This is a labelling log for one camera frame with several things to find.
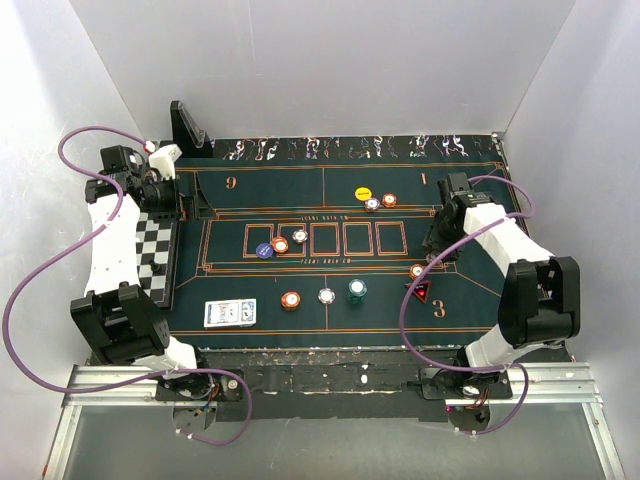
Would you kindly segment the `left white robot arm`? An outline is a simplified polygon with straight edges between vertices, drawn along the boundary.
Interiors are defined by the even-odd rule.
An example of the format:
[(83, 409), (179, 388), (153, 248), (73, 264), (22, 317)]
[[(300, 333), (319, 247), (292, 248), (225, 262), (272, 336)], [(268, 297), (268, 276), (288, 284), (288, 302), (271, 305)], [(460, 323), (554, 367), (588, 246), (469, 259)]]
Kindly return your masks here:
[(180, 193), (175, 162), (181, 154), (178, 145), (166, 144), (137, 162), (129, 147), (101, 150), (103, 168), (85, 187), (95, 235), (91, 269), (70, 313), (101, 363), (160, 370), (178, 378), (188, 398), (200, 400), (211, 392), (213, 377), (197, 365), (193, 347), (170, 335), (165, 314), (143, 290), (136, 251), (141, 214), (174, 222), (211, 210), (198, 182)]

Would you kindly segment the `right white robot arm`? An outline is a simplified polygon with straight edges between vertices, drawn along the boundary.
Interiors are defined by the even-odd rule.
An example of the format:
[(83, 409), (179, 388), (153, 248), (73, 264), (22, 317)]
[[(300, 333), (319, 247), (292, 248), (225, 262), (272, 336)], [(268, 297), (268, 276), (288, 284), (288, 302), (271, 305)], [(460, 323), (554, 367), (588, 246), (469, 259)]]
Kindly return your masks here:
[(452, 373), (454, 389), (475, 397), (489, 384), (486, 369), (512, 364), (577, 336), (581, 328), (580, 268), (533, 241), (490, 194), (476, 191), (464, 173), (438, 181), (442, 208), (423, 241), (431, 264), (458, 259), (464, 242), (477, 242), (504, 277), (497, 323), (463, 348)]

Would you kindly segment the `orange red chip stack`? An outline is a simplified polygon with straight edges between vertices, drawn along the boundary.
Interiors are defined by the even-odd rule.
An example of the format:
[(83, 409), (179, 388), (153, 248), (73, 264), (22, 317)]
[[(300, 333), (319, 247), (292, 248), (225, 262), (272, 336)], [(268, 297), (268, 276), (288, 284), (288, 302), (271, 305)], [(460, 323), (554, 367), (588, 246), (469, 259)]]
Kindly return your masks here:
[(301, 302), (301, 297), (298, 292), (289, 291), (282, 295), (281, 306), (286, 311), (296, 310)]

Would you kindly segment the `yellow big blind button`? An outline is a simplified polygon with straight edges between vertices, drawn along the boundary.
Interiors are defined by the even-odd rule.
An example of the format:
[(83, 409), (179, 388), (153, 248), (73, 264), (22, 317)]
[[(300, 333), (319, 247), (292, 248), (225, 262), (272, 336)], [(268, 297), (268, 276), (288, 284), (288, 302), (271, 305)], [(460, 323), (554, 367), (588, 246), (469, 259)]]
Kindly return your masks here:
[(368, 187), (358, 187), (354, 192), (354, 196), (358, 201), (365, 202), (369, 200), (373, 194)]

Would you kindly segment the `peach blue chips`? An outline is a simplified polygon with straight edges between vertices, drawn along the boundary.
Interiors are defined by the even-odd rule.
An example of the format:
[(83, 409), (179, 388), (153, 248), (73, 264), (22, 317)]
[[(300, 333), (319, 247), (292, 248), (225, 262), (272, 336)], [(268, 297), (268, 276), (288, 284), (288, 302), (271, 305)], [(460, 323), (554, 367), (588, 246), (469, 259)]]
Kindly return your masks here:
[(370, 197), (364, 202), (364, 208), (367, 212), (374, 212), (380, 208), (381, 202), (375, 197)]

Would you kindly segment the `purple small blind button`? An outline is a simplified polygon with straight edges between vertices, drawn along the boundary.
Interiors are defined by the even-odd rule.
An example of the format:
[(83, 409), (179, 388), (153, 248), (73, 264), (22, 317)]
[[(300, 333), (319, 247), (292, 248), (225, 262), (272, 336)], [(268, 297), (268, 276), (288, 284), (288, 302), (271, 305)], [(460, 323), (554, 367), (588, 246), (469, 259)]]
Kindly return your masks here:
[(256, 247), (255, 253), (259, 259), (269, 259), (274, 255), (274, 249), (270, 243), (261, 243)]

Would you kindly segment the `red triangular all-in marker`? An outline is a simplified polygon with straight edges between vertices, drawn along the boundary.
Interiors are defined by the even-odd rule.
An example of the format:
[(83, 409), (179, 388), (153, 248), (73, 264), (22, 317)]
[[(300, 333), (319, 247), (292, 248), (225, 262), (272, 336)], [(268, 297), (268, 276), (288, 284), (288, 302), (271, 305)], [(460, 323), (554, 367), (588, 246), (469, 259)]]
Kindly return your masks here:
[(430, 291), (430, 287), (431, 287), (431, 282), (429, 280), (426, 281), (422, 281), (420, 283), (418, 283), (416, 286), (412, 286), (411, 283), (406, 283), (405, 284), (405, 288), (411, 292), (411, 294), (417, 299), (419, 300), (422, 304), (426, 304), (428, 297), (429, 297), (429, 291)]

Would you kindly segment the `orange chips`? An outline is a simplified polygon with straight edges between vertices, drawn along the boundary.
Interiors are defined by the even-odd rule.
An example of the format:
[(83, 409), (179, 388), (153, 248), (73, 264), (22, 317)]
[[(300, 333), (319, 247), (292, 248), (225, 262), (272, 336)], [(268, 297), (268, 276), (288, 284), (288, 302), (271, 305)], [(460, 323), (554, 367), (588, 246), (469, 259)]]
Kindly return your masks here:
[(409, 276), (412, 280), (418, 278), (424, 271), (425, 267), (421, 264), (413, 264), (409, 269)]
[(289, 250), (289, 242), (286, 238), (278, 236), (272, 239), (273, 250), (278, 254), (286, 253)]
[(397, 197), (393, 193), (386, 193), (382, 196), (381, 203), (385, 208), (394, 208), (397, 205)]

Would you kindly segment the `peach blue chip stack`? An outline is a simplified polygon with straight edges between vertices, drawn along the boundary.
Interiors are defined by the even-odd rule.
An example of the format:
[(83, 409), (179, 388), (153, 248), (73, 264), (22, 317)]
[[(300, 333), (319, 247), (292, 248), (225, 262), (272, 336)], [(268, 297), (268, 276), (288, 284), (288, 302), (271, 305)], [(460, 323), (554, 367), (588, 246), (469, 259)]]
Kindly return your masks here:
[(322, 288), (318, 292), (318, 300), (323, 305), (330, 305), (335, 301), (336, 295), (334, 291), (328, 287)]

